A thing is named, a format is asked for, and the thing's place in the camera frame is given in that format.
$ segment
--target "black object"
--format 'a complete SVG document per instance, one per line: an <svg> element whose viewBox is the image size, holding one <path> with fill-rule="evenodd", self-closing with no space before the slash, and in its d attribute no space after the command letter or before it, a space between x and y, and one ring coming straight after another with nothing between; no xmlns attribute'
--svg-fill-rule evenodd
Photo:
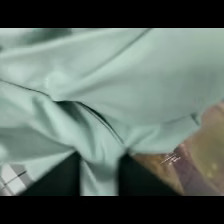
<svg viewBox="0 0 224 224"><path fill-rule="evenodd" d="M120 196L178 196L130 156L120 161L118 172ZM80 155L73 154L21 196L79 196Z"/></svg>

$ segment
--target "garment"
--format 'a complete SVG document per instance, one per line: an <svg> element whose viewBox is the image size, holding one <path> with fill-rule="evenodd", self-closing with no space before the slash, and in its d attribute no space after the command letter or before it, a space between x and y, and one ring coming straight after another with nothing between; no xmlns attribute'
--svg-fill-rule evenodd
<svg viewBox="0 0 224 224"><path fill-rule="evenodd" d="M34 178L77 150L82 194L116 195L121 156L171 152L223 98L224 29L56 36L0 54L0 161Z"/></svg>

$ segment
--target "mint green fabric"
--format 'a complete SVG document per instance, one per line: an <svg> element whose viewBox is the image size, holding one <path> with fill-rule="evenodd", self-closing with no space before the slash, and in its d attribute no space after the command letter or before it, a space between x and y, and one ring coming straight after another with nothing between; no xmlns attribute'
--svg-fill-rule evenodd
<svg viewBox="0 0 224 224"><path fill-rule="evenodd" d="M2 51L0 161L38 179L78 151L82 194L116 195L122 155L172 152L223 98L223 38L224 29L85 28Z"/></svg>

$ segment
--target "black fabric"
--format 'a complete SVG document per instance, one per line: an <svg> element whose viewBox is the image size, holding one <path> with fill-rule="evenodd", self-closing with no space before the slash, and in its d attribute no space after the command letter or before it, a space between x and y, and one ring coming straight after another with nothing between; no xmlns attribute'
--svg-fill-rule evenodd
<svg viewBox="0 0 224 224"><path fill-rule="evenodd" d="M120 161L118 175L120 196L178 196L130 156ZM79 196L80 155L75 153L21 196Z"/></svg>

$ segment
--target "black pants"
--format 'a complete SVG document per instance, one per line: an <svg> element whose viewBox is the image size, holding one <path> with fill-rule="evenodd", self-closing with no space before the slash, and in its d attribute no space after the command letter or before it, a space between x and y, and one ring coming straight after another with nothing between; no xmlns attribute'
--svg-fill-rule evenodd
<svg viewBox="0 0 224 224"><path fill-rule="evenodd" d="M119 196L178 196L130 156L120 160ZM21 196L80 196L80 155L73 154Z"/></svg>

